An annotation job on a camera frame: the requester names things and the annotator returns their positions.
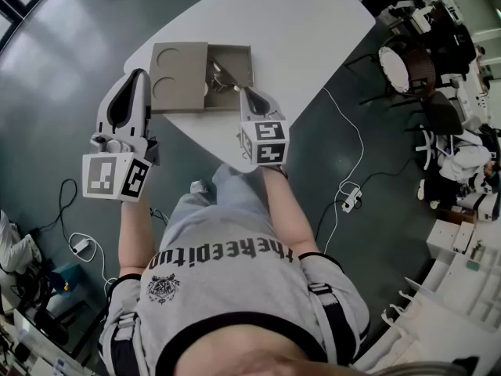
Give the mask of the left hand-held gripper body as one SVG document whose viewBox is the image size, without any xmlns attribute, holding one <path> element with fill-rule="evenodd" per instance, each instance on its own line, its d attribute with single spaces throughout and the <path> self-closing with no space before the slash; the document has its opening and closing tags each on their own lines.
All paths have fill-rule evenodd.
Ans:
<svg viewBox="0 0 501 376">
<path fill-rule="evenodd" d="M 82 195 L 137 202 L 154 165 L 160 163 L 159 141 L 145 128 L 142 135 L 95 133 L 95 153 L 82 157 Z"/>
</svg>

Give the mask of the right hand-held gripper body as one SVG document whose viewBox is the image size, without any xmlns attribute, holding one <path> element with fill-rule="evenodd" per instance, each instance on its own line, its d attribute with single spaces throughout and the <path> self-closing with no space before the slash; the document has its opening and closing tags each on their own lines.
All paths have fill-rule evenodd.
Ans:
<svg viewBox="0 0 501 376">
<path fill-rule="evenodd" d="M 289 124 L 280 110 L 265 115 L 240 111 L 238 139 L 252 165 L 284 165 L 290 144 Z"/>
</svg>

